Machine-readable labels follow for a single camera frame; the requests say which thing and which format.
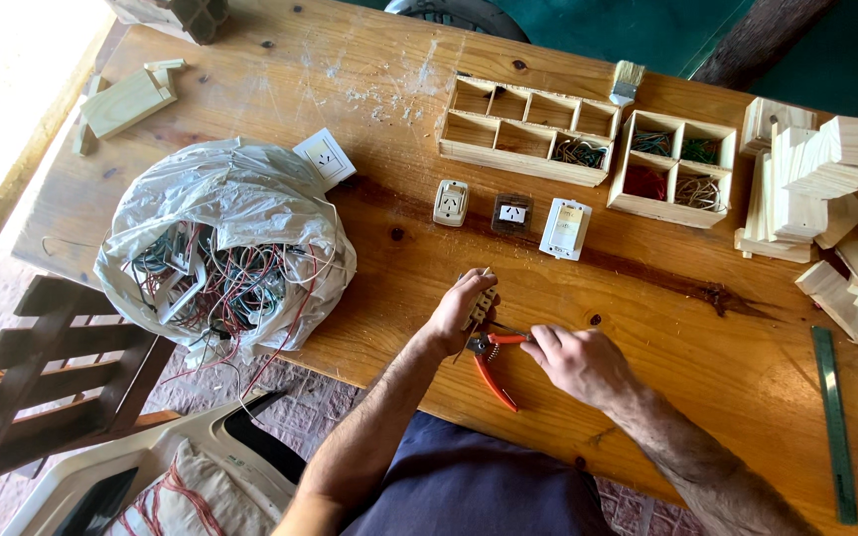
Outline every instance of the paintbrush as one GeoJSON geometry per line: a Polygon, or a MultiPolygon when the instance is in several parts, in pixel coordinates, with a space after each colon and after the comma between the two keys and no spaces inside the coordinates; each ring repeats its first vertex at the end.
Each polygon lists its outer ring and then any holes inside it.
{"type": "Polygon", "coordinates": [[[634,94],[638,92],[641,79],[644,78],[644,66],[621,60],[614,67],[614,86],[608,99],[624,108],[634,102],[634,94]]]}

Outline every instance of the forearm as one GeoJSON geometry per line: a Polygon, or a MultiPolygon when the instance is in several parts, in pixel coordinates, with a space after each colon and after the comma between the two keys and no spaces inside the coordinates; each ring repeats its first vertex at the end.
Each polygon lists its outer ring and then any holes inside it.
{"type": "Polygon", "coordinates": [[[444,357],[434,338],[414,336],[363,402],[320,445],[294,499],[325,497],[344,511],[365,501],[385,476],[444,357]]]}
{"type": "Polygon", "coordinates": [[[819,534],[773,486],[660,394],[640,387],[608,413],[710,534],[819,534]]]}

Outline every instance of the person's left hand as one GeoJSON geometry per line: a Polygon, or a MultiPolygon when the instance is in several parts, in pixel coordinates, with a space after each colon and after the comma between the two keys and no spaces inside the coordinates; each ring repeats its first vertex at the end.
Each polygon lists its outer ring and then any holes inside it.
{"type": "MultiPolygon", "coordinates": [[[[420,335],[439,342],[446,356],[459,353],[465,348],[471,333],[462,331],[462,324],[468,318],[479,293],[499,282],[495,274],[483,275],[483,268],[473,268],[465,273],[456,284],[445,293],[432,318],[420,330],[420,335]]],[[[486,319],[495,319],[495,307],[501,301],[498,295],[492,300],[492,307],[486,319]]]]}

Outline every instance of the person's right hand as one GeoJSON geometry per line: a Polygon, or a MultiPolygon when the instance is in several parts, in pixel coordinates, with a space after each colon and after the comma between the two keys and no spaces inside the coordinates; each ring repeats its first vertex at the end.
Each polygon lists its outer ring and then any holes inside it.
{"type": "Polygon", "coordinates": [[[571,333],[536,325],[532,337],[537,343],[523,342],[521,349],[542,365],[551,383],[604,413],[630,404],[644,389],[621,350],[597,329],[571,333]]]}

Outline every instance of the orange pliers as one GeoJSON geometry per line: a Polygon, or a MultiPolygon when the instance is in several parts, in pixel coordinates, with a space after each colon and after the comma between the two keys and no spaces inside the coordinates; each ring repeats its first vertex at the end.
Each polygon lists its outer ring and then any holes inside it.
{"type": "Polygon", "coordinates": [[[492,389],[492,392],[499,397],[499,400],[515,412],[518,412],[518,406],[516,406],[511,397],[508,396],[505,389],[500,388],[495,383],[495,380],[492,379],[492,375],[489,374],[488,363],[492,362],[492,359],[499,354],[500,344],[518,344],[520,342],[531,340],[530,335],[525,335],[520,332],[517,333],[518,335],[496,335],[494,333],[485,333],[484,331],[481,331],[479,332],[479,336],[472,336],[469,339],[468,344],[465,346],[476,355],[476,365],[479,366],[479,372],[483,374],[485,383],[488,384],[489,388],[492,389]]]}

